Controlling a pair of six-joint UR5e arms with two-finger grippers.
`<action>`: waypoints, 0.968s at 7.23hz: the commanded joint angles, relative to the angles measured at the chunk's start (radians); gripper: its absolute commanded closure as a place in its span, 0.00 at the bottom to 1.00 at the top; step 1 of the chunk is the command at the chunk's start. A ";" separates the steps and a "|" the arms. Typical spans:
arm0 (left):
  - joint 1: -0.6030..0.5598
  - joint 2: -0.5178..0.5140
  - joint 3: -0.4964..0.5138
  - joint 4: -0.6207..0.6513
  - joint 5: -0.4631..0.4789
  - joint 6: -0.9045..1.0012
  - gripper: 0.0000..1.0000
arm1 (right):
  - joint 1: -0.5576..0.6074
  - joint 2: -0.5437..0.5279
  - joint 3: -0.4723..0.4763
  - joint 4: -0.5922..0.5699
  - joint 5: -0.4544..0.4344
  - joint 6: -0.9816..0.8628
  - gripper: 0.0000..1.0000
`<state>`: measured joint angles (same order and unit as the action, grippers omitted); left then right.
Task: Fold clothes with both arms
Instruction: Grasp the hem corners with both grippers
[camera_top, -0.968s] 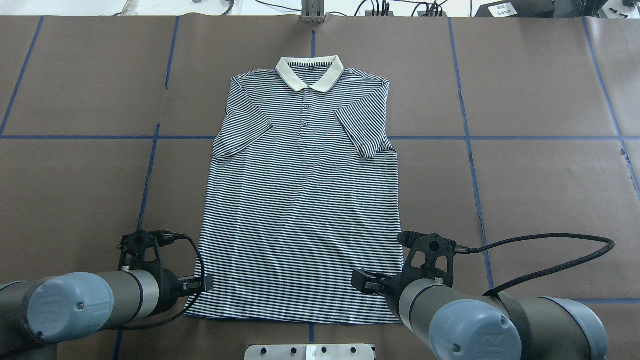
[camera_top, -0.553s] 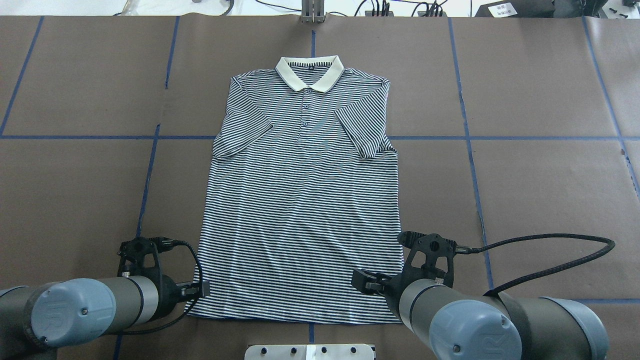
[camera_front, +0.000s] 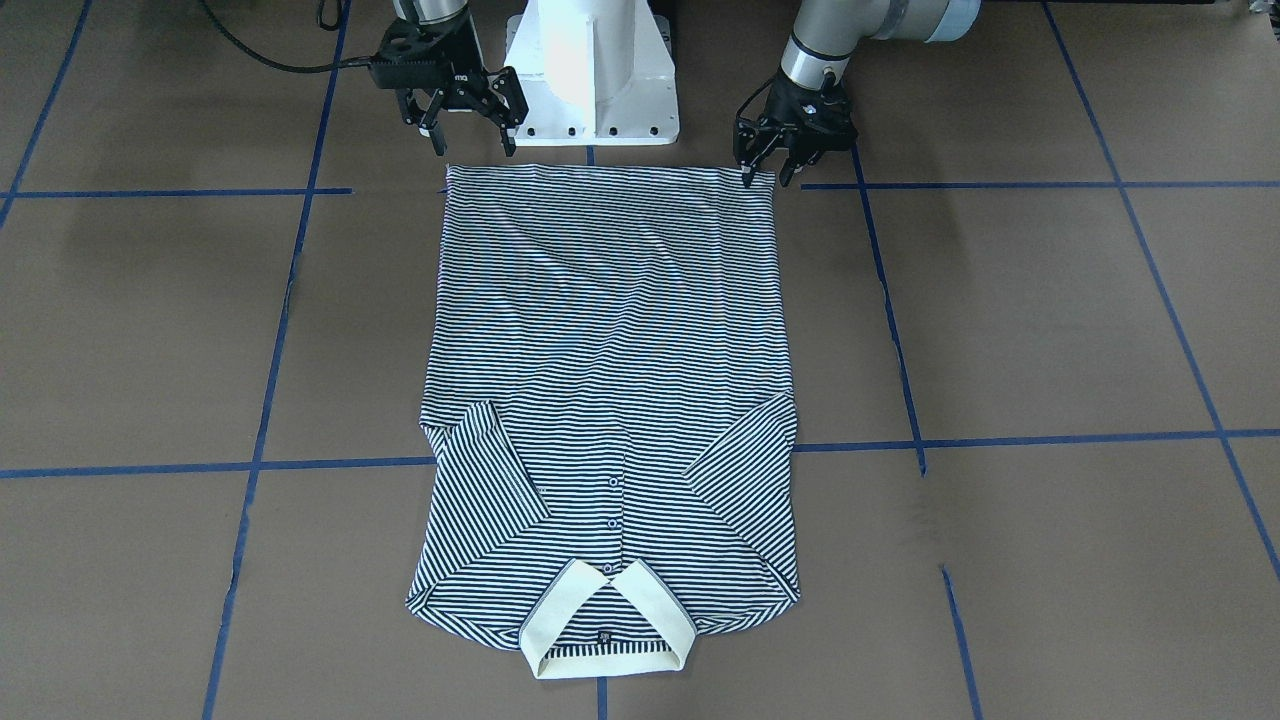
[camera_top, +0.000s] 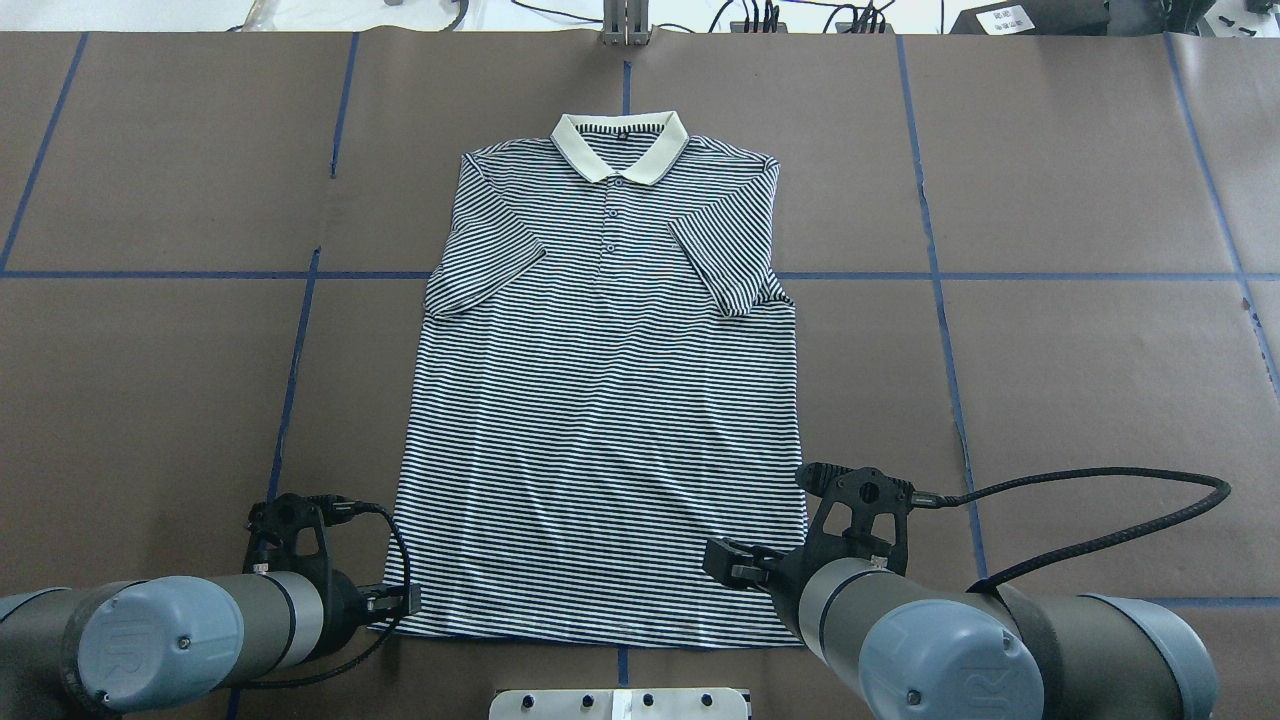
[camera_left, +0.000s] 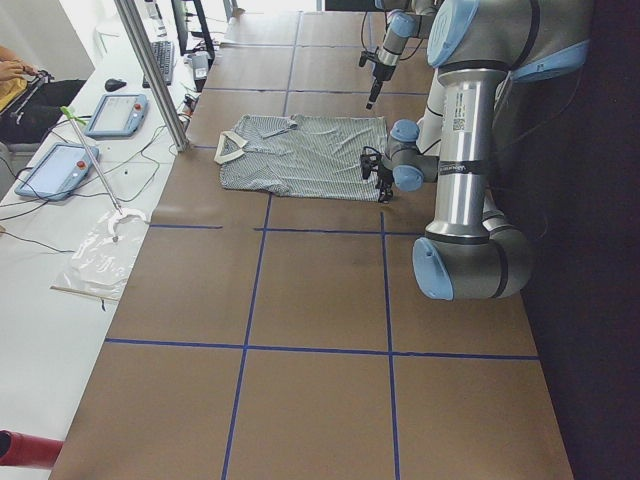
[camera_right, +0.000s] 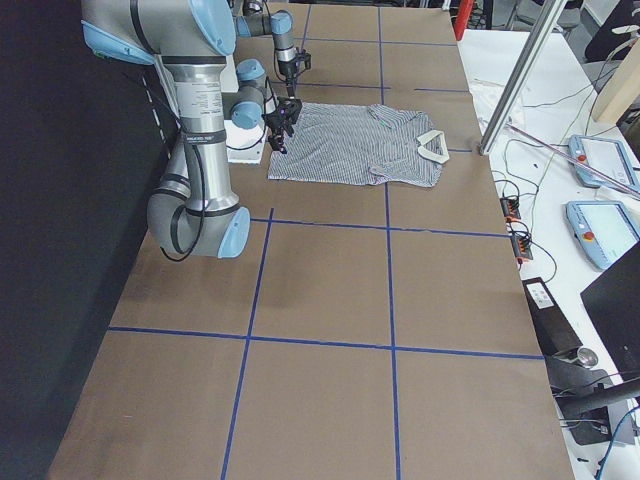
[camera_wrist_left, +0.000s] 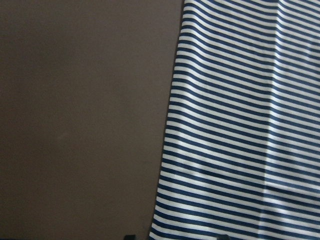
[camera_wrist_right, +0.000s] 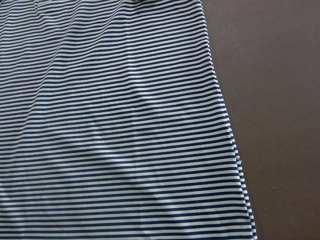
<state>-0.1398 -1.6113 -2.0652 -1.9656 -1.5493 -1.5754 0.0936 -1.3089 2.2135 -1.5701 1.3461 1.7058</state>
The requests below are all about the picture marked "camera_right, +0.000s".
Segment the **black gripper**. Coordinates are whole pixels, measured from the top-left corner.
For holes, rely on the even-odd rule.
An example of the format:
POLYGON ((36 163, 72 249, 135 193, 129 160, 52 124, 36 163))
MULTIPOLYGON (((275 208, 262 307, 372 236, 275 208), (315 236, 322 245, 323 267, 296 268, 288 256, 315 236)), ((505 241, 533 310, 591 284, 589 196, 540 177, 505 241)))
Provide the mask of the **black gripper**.
POLYGON ((296 75, 311 68, 311 54, 305 49, 290 47, 277 50, 277 68, 286 76, 286 90, 289 97, 296 96, 296 75))
POLYGON ((286 153, 285 134, 292 137, 293 126, 297 123, 302 110, 302 101, 298 98, 278 97, 275 109, 263 115, 266 126, 271 130, 268 142, 274 152, 286 153))

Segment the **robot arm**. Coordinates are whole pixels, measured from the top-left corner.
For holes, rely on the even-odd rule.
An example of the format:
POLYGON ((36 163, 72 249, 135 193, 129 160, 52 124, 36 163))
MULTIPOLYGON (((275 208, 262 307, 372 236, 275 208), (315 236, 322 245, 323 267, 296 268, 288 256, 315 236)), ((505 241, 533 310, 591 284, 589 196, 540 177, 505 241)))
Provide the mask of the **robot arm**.
POLYGON ((152 65, 180 137, 147 207, 163 253, 235 258, 246 245, 250 213, 231 188, 225 124, 251 130, 285 152, 302 109, 296 80, 311 66, 294 44, 287 10, 259 1, 85 1, 82 26, 97 56, 152 65))
POLYGON ((236 33, 240 38, 270 35, 274 44, 277 72, 289 98, 296 98, 298 78, 312 66, 311 54, 294 45, 294 19, 287 10, 271 13, 266 1, 240 1, 232 7, 236 33))

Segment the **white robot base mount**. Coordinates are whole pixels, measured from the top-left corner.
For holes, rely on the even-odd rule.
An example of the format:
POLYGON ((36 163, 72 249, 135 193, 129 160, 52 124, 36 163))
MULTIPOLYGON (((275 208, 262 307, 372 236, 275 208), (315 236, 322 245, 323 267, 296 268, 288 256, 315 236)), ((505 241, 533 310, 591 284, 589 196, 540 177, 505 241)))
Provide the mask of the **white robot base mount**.
POLYGON ((266 72, 257 59, 236 66, 238 89, 223 95, 227 153, 231 163, 260 163, 264 149, 266 72))

